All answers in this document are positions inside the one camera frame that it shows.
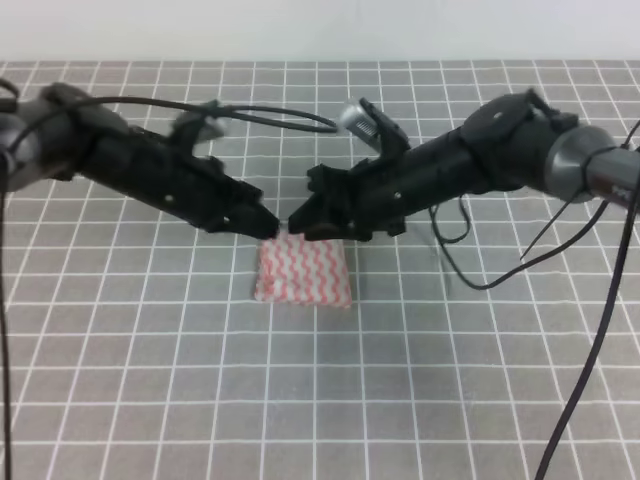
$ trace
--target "grid mat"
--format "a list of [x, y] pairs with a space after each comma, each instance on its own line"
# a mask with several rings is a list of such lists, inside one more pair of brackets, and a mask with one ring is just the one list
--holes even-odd
[[[94, 95], [285, 105], [330, 118], [382, 104], [415, 145], [497, 95], [535, 86], [622, 141], [640, 117], [640, 61], [8, 62], [27, 96], [63, 80]], [[126, 105], [167, 132], [174, 113]], [[232, 123], [201, 148], [265, 191], [280, 218], [316, 163], [370, 154], [347, 136]], [[467, 201], [452, 247], [477, 281], [518, 263], [560, 203], [532, 191]], [[568, 209], [533, 254], [594, 211]], [[428, 217], [346, 244], [350, 310], [252, 301], [256, 242], [206, 235], [83, 179], [8, 205], [5, 282], [17, 479], [531, 479], [586, 357], [623, 212], [490, 292], [439, 261]], [[463, 228], [455, 203], [443, 233]], [[640, 242], [600, 362], [549, 479], [640, 477]]]

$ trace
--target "black cable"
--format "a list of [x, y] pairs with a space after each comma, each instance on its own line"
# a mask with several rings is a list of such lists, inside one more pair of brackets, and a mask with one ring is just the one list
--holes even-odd
[[[460, 210], [460, 214], [462, 215], [462, 218], [464, 219], [465, 230], [460, 235], [458, 235], [457, 237], [453, 237], [453, 238], [445, 237], [438, 230], [438, 234], [440, 236], [439, 240], [444, 244], [454, 245], [456, 243], [460, 243], [462, 240], [467, 238], [467, 235], [469, 235], [469, 232], [471, 231], [471, 217], [469, 217], [469, 212], [467, 212], [467, 209], [464, 207], [464, 201], [462, 200], [462, 197], [463, 197], [462, 195], [458, 197], [458, 209]], [[436, 205], [435, 207], [431, 207], [429, 209], [429, 216], [431, 217], [431, 223], [432, 224], [436, 224], [437, 225], [437, 223], [438, 223], [437, 218], [438, 218], [438, 210], [439, 209], [440, 209], [440, 204]]]
[[458, 264], [453, 260], [453, 257], [451, 256], [451, 253], [449, 252], [449, 250], [448, 250], [448, 248], [446, 246], [446, 243], [445, 243], [446, 242], [446, 238], [442, 237], [442, 234], [440, 233], [440, 229], [438, 228], [437, 222], [433, 221], [434, 220], [433, 216], [431, 216], [431, 228], [433, 229], [434, 236], [436, 237], [436, 240], [438, 241], [438, 244], [440, 245], [440, 248], [442, 249], [442, 253], [444, 253], [444, 256], [446, 257], [447, 261], [451, 265], [451, 268], [453, 268], [453, 271], [460, 278], [460, 280], [462, 280], [462, 283], [464, 283], [469, 288], [472, 288], [473, 290], [481, 290], [481, 291], [482, 290], [490, 290], [490, 289], [492, 289], [494, 287], [497, 287], [498, 285], [500, 285], [501, 283], [505, 282], [506, 280], [510, 279], [516, 273], [520, 273], [520, 272], [526, 270], [527, 268], [533, 267], [534, 265], [537, 265], [537, 264], [539, 264], [541, 262], [544, 262], [545, 260], [548, 260], [551, 257], [554, 257], [554, 256], [558, 255], [559, 253], [564, 252], [567, 248], [569, 248], [570, 246], [575, 244], [582, 237], [584, 237], [587, 233], [589, 233], [589, 230], [591, 230], [593, 228], [593, 226], [598, 222], [598, 220], [600, 220], [600, 217], [602, 217], [602, 215], [604, 214], [604, 212], [607, 209], [608, 205], [609, 205], [608, 202], [602, 202], [600, 204], [600, 206], [598, 207], [598, 209], [596, 210], [596, 212], [593, 214], [593, 216], [589, 219], [589, 221], [573, 237], [571, 237], [569, 240], [567, 240], [562, 245], [554, 248], [553, 250], [548, 251], [547, 253], [544, 253], [544, 254], [542, 254], [542, 255], [540, 255], [538, 257], [535, 257], [532, 260], [529, 260], [527, 263], [523, 263], [522, 265], [518, 265], [516, 268], [514, 268], [513, 270], [510, 270], [509, 272], [507, 272], [504, 275], [500, 276], [499, 278], [497, 278], [493, 282], [489, 282], [489, 283], [486, 283], [486, 284], [473, 283], [471, 280], [469, 280], [464, 275], [464, 273], [462, 273], [462, 270], [460, 270], [460, 267], [458, 267]]
[[9, 172], [5, 155], [0, 154], [0, 343], [2, 344], [2, 417], [4, 421], [4, 478], [11, 480], [13, 455], [11, 443], [11, 365], [9, 363], [9, 335], [4, 306], [4, 272], [2, 257], [4, 246], [4, 206], [8, 190]]
[[529, 244], [529, 246], [525, 249], [525, 251], [522, 253], [522, 255], [520, 255], [520, 260], [522, 260], [524, 257], [527, 256], [527, 253], [529, 253], [531, 251], [531, 249], [536, 245], [536, 243], [538, 243], [538, 241], [542, 238], [542, 236], [547, 233], [547, 230], [549, 230], [553, 224], [556, 222], [556, 220], [558, 218], [560, 218], [562, 216], [562, 214], [564, 213], [564, 211], [569, 208], [569, 205], [571, 205], [574, 200], [578, 197], [578, 195], [580, 195], [580, 191], [576, 192], [573, 194], [573, 197], [571, 197], [569, 200], [567, 200], [566, 202], [564, 202], [564, 205], [562, 205], [562, 207], [560, 207], [560, 210], [558, 210], [556, 212], [556, 214], [551, 217], [551, 220], [549, 220], [544, 227], [542, 227], [542, 230], [540, 230], [538, 232], [538, 234], [533, 238], [533, 240], [531, 240], [531, 243]]
[[585, 387], [587, 386], [587, 382], [589, 381], [589, 377], [591, 376], [591, 372], [593, 372], [593, 367], [595, 366], [596, 360], [598, 359], [598, 354], [600, 353], [600, 349], [602, 348], [602, 343], [604, 342], [604, 338], [607, 334], [607, 329], [609, 328], [609, 323], [611, 322], [611, 317], [613, 315], [613, 309], [616, 304], [616, 296], [618, 295], [618, 289], [620, 288], [620, 282], [622, 281], [622, 272], [624, 270], [624, 263], [627, 259], [627, 251], [629, 250], [629, 243], [631, 241], [631, 234], [633, 233], [633, 226], [635, 223], [635, 218], [638, 213], [638, 199], [640, 198], [640, 175], [638, 176], [638, 180], [636, 181], [636, 186], [633, 190], [631, 196], [631, 203], [627, 210], [627, 218], [625, 219], [624, 229], [622, 230], [622, 238], [620, 240], [620, 246], [618, 247], [618, 254], [616, 256], [616, 263], [613, 269], [613, 274], [611, 275], [611, 283], [609, 285], [609, 293], [607, 294], [607, 300], [604, 304], [604, 309], [602, 311], [602, 318], [600, 319], [600, 325], [598, 325], [598, 331], [596, 332], [596, 336], [593, 339], [593, 345], [591, 346], [591, 350], [589, 351], [589, 355], [587, 356], [587, 360], [580, 372], [580, 377], [578, 377], [578, 381], [576, 382], [576, 386], [573, 388], [571, 392], [571, 396], [569, 397], [569, 401], [564, 407], [562, 414], [560, 415], [560, 419], [553, 429], [553, 434], [547, 443], [546, 448], [544, 449], [544, 453], [542, 455], [542, 460], [540, 460], [540, 464], [538, 465], [538, 470], [536, 472], [535, 480], [543, 480], [544, 476], [547, 473], [549, 468], [549, 464], [551, 462], [551, 458], [553, 457], [553, 453], [560, 442], [560, 438], [564, 433], [567, 425], [569, 424], [569, 419], [573, 414], [573, 411], [576, 409], [578, 402], [580, 401], [580, 397], [584, 392]]
[[[338, 131], [338, 127], [334, 122], [329, 119], [313, 115], [307, 112], [300, 112], [297, 110], [291, 110], [287, 108], [278, 108], [278, 107], [264, 107], [264, 106], [252, 106], [252, 105], [239, 105], [239, 106], [214, 106], [214, 107], [205, 107], [202, 105], [191, 105], [189, 103], [183, 102], [174, 102], [170, 100], [160, 100], [155, 98], [145, 98], [145, 97], [121, 97], [121, 96], [112, 96], [112, 97], [91, 97], [83, 100], [78, 100], [77, 102], [70, 103], [68, 105], [62, 105], [59, 108], [51, 111], [50, 113], [43, 115], [37, 120], [30, 123], [26, 126], [16, 138], [9, 145], [8, 150], [11, 154], [15, 154], [18, 150], [18, 147], [22, 143], [22, 141], [27, 138], [31, 133], [40, 128], [45, 122], [48, 122], [52, 118], [55, 118], [59, 115], [65, 113], [71, 113], [79, 108], [89, 107], [94, 105], [104, 105], [107, 103], [121, 103], [121, 104], [134, 104], [134, 105], [148, 105], [152, 107], [163, 107], [163, 108], [171, 108], [174, 110], [182, 110], [185, 112], [195, 112], [207, 117], [213, 118], [235, 118], [237, 120], [243, 120], [246, 122], [258, 123], [261, 125], [268, 125], [271, 127], [284, 128], [287, 130], [298, 130], [302, 132], [312, 132], [312, 133], [336, 133]], [[314, 125], [304, 125], [296, 122], [287, 122], [282, 120], [275, 120], [271, 118], [258, 117], [256, 115], [249, 115], [245, 113], [240, 113], [242, 110], [254, 110], [254, 111], [262, 111], [262, 112], [271, 112], [278, 113], [281, 115], [291, 115], [297, 116], [300, 118], [304, 118], [307, 120], [313, 120], [315, 122], [321, 123], [325, 126], [314, 126]]]

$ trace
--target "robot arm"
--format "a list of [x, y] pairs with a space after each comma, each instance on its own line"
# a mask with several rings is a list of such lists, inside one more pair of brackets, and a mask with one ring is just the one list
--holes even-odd
[[308, 172], [313, 194], [289, 218], [289, 230], [310, 240], [398, 235], [405, 217], [420, 210], [524, 186], [565, 201], [597, 196], [627, 207], [640, 172], [638, 153], [550, 108], [533, 90], [496, 98], [461, 127], [413, 149], [364, 99], [345, 110], [341, 123], [380, 157], [348, 171], [319, 165]]
[[[6, 148], [34, 120], [86, 98], [54, 84], [35, 100], [14, 102], [15, 111], [0, 114], [0, 145]], [[15, 152], [6, 152], [8, 188], [80, 174], [207, 232], [275, 236], [280, 222], [260, 203], [261, 190], [225, 175], [217, 158], [193, 156], [196, 142], [216, 136], [222, 136], [220, 125], [201, 115], [182, 115], [163, 137], [130, 127], [101, 105], [82, 107], [43, 122]]]
[[[80, 174], [207, 232], [277, 234], [279, 221], [260, 203], [259, 189], [225, 175], [217, 158], [193, 156], [195, 143], [223, 134], [202, 114], [183, 114], [163, 137], [91, 105], [52, 116], [7, 150], [27, 125], [87, 98], [54, 84], [29, 102], [0, 99], [10, 191]], [[309, 240], [398, 235], [405, 217], [420, 210], [466, 193], [523, 186], [565, 201], [598, 196], [626, 207], [640, 171], [638, 153], [552, 109], [532, 90], [496, 98], [461, 127], [413, 149], [398, 125], [365, 99], [349, 105], [341, 123], [380, 156], [348, 171], [319, 165], [308, 172], [313, 193], [289, 218], [289, 231]]]

